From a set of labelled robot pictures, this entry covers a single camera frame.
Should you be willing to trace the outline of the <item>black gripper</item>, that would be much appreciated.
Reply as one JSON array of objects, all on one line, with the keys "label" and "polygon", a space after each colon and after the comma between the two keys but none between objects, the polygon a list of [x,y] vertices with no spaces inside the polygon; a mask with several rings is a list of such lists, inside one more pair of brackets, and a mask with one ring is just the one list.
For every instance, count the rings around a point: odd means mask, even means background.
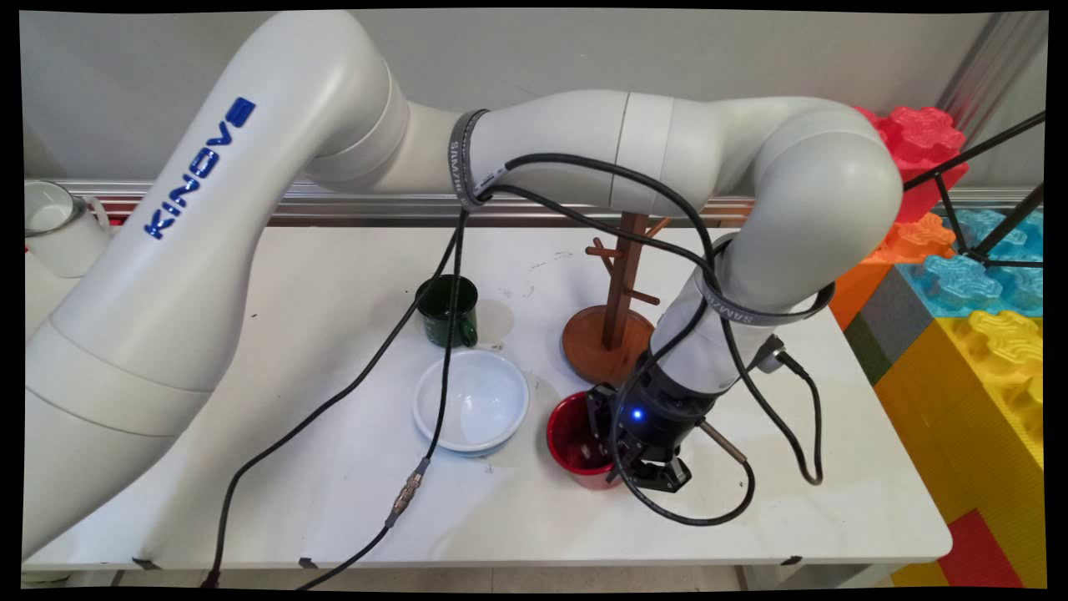
[{"label": "black gripper", "polygon": [[[617,400],[617,388],[597,384],[587,391],[587,417],[595,456],[618,474],[613,459],[631,486],[678,493],[691,483],[692,473],[680,453],[686,437],[714,407],[720,393],[705,393],[672,380],[660,365],[650,366]],[[617,406],[622,406],[619,423]]]}]

